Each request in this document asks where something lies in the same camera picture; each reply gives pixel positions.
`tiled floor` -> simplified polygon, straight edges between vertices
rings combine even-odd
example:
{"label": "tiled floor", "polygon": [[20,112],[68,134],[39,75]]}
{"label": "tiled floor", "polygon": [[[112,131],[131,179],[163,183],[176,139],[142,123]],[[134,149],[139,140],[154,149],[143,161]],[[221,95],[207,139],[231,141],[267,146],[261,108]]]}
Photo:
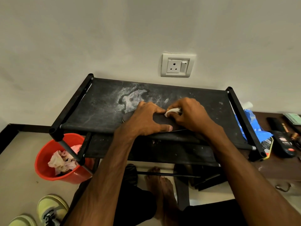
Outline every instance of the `tiled floor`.
{"label": "tiled floor", "polygon": [[[77,185],[61,181],[46,181],[35,173],[34,161],[36,155],[49,140],[51,140],[51,137],[48,134],[21,132],[0,155],[0,203],[5,203],[0,208],[1,225],[8,225],[11,219],[21,213],[31,214],[38,222],[36,205],[40,198],[50,193],[61,196],[68,204],[71,203]],[[140,171],[146,171],[154,165],[159,166],[162,172],[171,173],[173,169],[173,164],[131,163],[134,163]],[[138,186],[146,189],[142,175],[139,175]],[[234,198],[227,182],[201,192],[190,189],[189,194],[191,205]],[[297,210],[301,210],[301,197],[288,196],[286,198]],[[140,225],[161,224],[156,219],[151,219]]]}

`white switch plate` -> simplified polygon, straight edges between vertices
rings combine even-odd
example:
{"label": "white switch plate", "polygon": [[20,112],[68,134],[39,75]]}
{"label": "white switch plate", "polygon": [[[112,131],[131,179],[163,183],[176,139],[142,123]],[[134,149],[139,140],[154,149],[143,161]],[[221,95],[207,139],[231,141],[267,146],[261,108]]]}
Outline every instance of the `white switch plate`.
{"label": "white switch plate", "polygon": [[[161,67],[161,77],[182,77],[188,78],[192,72],[193,64],[195,62],[196,55],[194,54],[182,54],[182,53],[170,53],[164,52],[162,56],[162,67]],[[179,69],[174,70],[174,68],[170,67],[177,66],[181,68],[182,61],[187,60],[188,64],[183,72],[177,72]]]}

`yellow sneaker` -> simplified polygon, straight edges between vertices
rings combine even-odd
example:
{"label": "yellow sneaker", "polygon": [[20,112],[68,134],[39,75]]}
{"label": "yellow sneaker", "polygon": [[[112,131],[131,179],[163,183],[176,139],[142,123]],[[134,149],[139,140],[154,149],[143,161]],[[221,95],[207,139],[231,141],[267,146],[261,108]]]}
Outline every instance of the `yellow sneaker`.
{"label": "yellow sneaker", "polygon": [[59,226],[68,209],[69,206],[61,197],[49,194],[38,202],[37,213],[43,225]]}
{"label": "yellow sneaker", "polygon": [[8,226],[37,226],[37,224],[31,216],[20,215],[14,218]]}

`bare foot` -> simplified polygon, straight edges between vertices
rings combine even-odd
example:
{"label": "bare foot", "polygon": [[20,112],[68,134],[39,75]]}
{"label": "bare foot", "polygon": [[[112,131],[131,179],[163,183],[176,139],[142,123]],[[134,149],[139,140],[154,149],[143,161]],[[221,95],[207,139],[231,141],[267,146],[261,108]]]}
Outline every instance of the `bare foot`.
{"label": "bare foot", "polygon": [[[148,170],[148,172],[160,172],[159,167],[153,167]],[[150,191],[156,198],[157,211],[155,213],[155,218],[158,220],[163,220],[163,190],[160,181],[160,176],[158,175],[145,175],[146,186],[148,191]]]}
{"label": "bare foot", "polygon": [[173,185],[167,178],[161,177],[164,196],[164,226],[179,225],[179,214],[181,213],[173,192]]}

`black pants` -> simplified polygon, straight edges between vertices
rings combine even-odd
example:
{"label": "black pants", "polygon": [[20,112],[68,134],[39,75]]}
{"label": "black pants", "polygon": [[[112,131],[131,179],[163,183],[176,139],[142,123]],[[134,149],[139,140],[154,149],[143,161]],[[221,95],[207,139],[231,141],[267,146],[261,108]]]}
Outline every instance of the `black pants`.
{"label": "black pants", "polygon": [[[61,225],[66,221],[89,182],[90,179],[80,184]],[[138,225],[151,219],[155,215],[156,209],[156,199],[151,192],[123,182],[118,197],[114,226]],[[188,206],[179,218],[180,225],[221,225],[225,223],[229,225],[247,225],[235,199],[206,205]]]}

